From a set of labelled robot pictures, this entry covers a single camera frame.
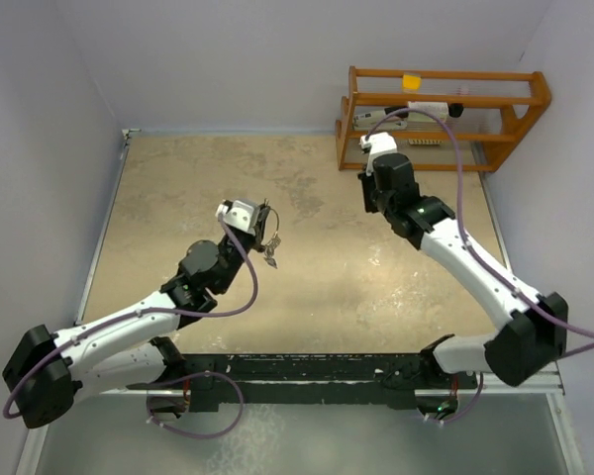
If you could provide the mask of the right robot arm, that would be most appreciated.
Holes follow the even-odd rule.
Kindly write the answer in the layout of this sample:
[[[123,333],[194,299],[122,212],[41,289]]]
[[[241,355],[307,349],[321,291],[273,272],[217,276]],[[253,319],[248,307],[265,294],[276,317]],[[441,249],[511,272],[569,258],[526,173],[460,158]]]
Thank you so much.
[[[440,198],[421,194],[405,155],[370,158],[358,178],[366,212],[381,214],[395,235],[448,271],[495,328],[478,336],[446,335],[424,348],[420,372],[428,385],[442,387],[455,373],[472,371],[490,372],[517,387],[564,354],[566,330],[531,305],[566,322],[567,302],[525,284],[474,238],[462,238],[454,211]]]

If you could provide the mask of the large silver keyring with clips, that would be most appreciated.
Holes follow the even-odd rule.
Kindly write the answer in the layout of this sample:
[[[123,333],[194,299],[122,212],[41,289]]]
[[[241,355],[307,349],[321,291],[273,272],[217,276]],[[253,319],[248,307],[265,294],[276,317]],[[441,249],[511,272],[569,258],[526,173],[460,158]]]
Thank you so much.
[[[275,229],[272,232],[270,238],[263,245],[262,255],[264,261],[272,268],[277,269],[278,264],[275,257],[275,252],[281,245],[281,237],[279,236],[280,230],[280,217],[278,212],[272,207],[268,210],[268,215],[273,216],[275,219]]]

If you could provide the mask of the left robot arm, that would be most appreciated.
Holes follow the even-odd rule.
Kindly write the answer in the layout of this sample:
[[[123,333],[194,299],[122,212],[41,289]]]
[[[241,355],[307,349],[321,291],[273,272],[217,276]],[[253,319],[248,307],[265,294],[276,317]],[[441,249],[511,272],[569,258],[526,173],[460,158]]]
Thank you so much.
[[[216,211],[223,237],[193,242],[158,290],[89,324],[55,332],[44,325],[28,329],[2,371],[9,390],[3,418],[41,428],[76,403],[111,389],[179,384],[184,359],[168,335],[253,305],[259,284],[248,255],[265,252],[266,220],[272,212],[267,202],[225,200]],[[217,296],[229,290],[242,267],[251,270],[251,296],[239,308],[217,311]]]

